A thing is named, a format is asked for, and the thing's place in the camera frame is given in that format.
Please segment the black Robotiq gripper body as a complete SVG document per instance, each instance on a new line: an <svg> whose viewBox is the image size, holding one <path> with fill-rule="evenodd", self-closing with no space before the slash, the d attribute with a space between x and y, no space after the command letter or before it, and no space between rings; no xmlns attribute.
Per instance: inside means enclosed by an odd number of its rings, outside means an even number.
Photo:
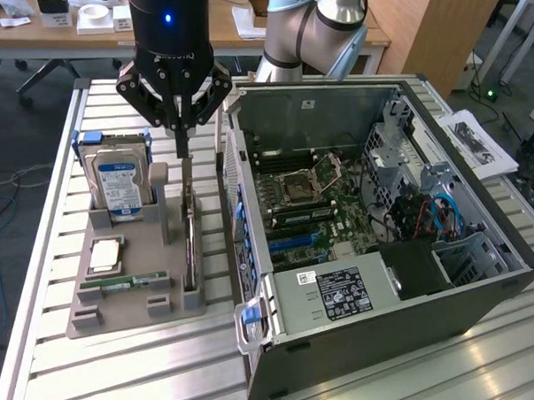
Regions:
<svg viewBox="0 0 534 400"><path fill-rule="evenodd" d="M213 69L208 0L128 0L137 71L159 94L195 94Z"/></svg>

